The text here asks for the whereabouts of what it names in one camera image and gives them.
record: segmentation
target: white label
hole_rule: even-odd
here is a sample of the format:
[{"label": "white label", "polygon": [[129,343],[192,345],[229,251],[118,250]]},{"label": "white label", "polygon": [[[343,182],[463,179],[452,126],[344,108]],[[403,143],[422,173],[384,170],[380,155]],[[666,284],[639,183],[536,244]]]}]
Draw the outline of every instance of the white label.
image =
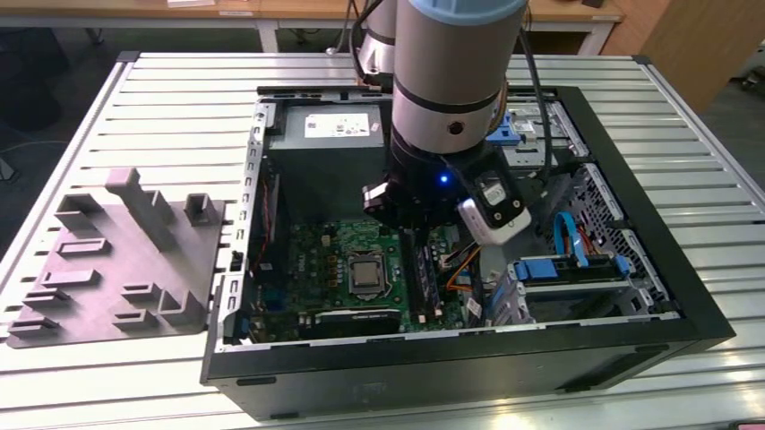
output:
[{"label": "white label", "polygon": [[220,16],[253,16],[251,12],[237,12],[237,11],[219,11],[217,14]]},{"label": "white label", "polygon": [[369,135],[367,114],[315,114],[305,117],[305,137],[363,137]]},{"label": "white label", "polygon": [[483,190],[483,196],[486,201],[491,206],[496,206],[499,202],[504,200],[507,195],[504,194],[504,188],[502,188],[500,183],[495,183],[488,188]]},{"label": "white label", "polygon": [[522,133],[534,133],[534,124],[531,121],[520,121],[515,124],[515,131]]},{"label": "white label", "polygon": [[618,21],[620,16],[616,15],[600,15],[592,16],[592,21]]},{"label": "white label", "polygon": [[539,108],[538,107],[524,107],[520,109],[512,109],[511,112],[516,116],[539,116]]},{"label": "white label", "polygon": [[472,315],[475,315],[476,318],[480,318],[480,305],[478,305],[478,302],[472,297],[470,297],[470,300],[467,300],[467,310]]}]

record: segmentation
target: metal workbench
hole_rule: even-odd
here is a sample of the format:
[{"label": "metal workbench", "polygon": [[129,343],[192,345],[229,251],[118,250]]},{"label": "metal workbench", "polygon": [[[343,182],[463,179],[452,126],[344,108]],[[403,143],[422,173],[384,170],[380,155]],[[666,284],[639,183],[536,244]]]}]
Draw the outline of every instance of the metal workbench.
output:
[{"label": "metal workbench", "polygon": [[[305,426],[697,428],[765,417],[762,192],[650,65],[630,57],[538,58],[543,83],[584,92],[737,337],[607,391],[321,417]],[[161,189],[168,201],[208,193],[233,203],[256,87],[352,78],[349,61],[324,55],[142,54],[117,63],[0,264],[0,339],[40,272],[36,252],[57,235],[50,211],[66,191],[92,191],[105,202],[113,197],[96,187],[108,168],[134,166],[144,189]],[[522,59],[508,79],[531,84]],[[199,384],[204,341],[203,332],[24,350],[0,345],[0,428],[255,426]]]}]

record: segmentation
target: green motherboard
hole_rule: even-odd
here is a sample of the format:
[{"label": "green motherboard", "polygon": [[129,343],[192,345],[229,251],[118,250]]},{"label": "green motherboard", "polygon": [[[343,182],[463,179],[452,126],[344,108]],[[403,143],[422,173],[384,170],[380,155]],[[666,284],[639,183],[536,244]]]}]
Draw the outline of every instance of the green motherboard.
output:
[{"label": "green motherboard", "polygon": [[[443,229],[434,230],[430,250],[434,261],[451,249]],[[376,294],[353,294],[349,267],[375,261],[381,267]],[[462,328],[458,295],[442,297],[442,316],[420,322],[409,316],[401,255],[395,230],[373,221],[337,221],[291,226],[287,283],[265,286],[261,303],[267,341],[299,340],[299,315],[340,309],[393,309],[401,313],[399,332]]]}]

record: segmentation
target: open computer tower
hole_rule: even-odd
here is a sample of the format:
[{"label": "open computer tower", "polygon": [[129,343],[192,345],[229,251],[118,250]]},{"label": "open computer tower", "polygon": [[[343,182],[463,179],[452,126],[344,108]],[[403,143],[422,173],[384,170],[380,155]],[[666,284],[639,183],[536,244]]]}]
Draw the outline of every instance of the open computer tower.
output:
[{"label": "open computer tower", "polygon": [[536,100],[510,87],[488,140],[532,223],[482,250],[475,271],[450,265],[459,223],[415,248],[361,211],[387,163],[389,96],[257,92],[201,371],[255,418],[596,390],[734,336],[576,88],[543,88],[555,175],[542,186]]}]

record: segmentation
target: motherboard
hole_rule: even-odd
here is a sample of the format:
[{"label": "motherboard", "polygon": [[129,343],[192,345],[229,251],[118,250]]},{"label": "motherboard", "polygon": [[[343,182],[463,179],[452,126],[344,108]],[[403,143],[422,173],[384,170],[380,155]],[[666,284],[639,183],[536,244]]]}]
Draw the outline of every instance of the motherboard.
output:
[{"label": "motherboard", "polygon": [[[446,228],[434,230],[428,241],[434,264],[451,247]],[[263,313],[256,318],[265,327],[265,340],[313,338],[308,327],[319,327],[316,317],[341,324],[343,329],[359,326],[359,318],[368,318],[383,331],[462,328],[462,303],[455,294],[440,295],[439,318],[422,321],[412,317],[401,266],[397,232],[377,222],[292,225],[285,282],[260,286],[257,295],[256,306]]]}]

